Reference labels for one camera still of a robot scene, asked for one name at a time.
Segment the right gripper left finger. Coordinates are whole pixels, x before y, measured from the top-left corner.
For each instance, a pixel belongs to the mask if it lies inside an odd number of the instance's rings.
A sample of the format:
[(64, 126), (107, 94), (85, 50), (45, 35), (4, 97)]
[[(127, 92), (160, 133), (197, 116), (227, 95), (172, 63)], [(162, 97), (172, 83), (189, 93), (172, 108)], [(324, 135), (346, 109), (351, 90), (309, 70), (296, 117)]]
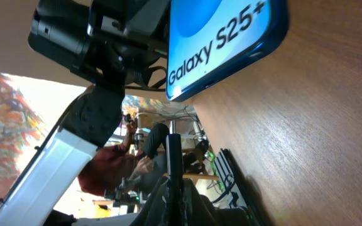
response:
[(167, 177), (161, 177), (155, 185), (153, 191), (148, 198), (146, 205), (142, 208), (141, 212), (132, 221), (130, 226), (156, 226), (160, 225), (162, 215), (165, 210), (166, 201), (163, 196), (167, 195), (166, 182)]

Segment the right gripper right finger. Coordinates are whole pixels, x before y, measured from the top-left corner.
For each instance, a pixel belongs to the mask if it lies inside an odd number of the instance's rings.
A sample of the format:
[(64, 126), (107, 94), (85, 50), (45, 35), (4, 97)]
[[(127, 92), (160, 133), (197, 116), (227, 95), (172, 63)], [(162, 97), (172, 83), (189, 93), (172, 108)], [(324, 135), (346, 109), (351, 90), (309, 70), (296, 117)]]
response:
[(183, 179), (183, 204), (185, 207), (186, 225), (190, 226), (221, 226), (224, 221), (219, 212), (209, 204), (206, 196), (201, 196), (190, 179)]

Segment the blue Galaxy smartphone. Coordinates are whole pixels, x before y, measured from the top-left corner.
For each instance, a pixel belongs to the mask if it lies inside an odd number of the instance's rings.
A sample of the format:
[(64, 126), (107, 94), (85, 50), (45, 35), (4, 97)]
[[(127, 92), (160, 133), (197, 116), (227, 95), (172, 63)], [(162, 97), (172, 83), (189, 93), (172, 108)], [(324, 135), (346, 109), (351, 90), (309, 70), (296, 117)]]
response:
[(286, 0), (172, 0), (166, 97), (183, 102), (275, 51)]

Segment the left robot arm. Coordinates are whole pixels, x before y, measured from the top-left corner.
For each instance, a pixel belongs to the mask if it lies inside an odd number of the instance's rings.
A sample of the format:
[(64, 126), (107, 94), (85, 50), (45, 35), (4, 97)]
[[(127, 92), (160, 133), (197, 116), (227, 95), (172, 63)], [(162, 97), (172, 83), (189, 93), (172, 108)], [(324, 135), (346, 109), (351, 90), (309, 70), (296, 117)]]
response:
[(0, 225), (43, 225), (83, 167), (122, 119), (128, 89), (149, 85), (168, 55), (170, 2), (40, 1), (31, 21), (30, 47), (92, 83), (64, 110), (41, 146), (0, 199)]

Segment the colourful wall painting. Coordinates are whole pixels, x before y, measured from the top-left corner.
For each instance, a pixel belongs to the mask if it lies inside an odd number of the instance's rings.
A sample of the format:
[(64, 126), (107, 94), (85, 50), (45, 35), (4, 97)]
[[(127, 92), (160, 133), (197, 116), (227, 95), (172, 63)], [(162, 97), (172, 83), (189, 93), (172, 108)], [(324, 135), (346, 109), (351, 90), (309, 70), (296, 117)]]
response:
[(14, 81), (0, 73), (0, 198), (4, 198), (45, 137), (45, 125)]

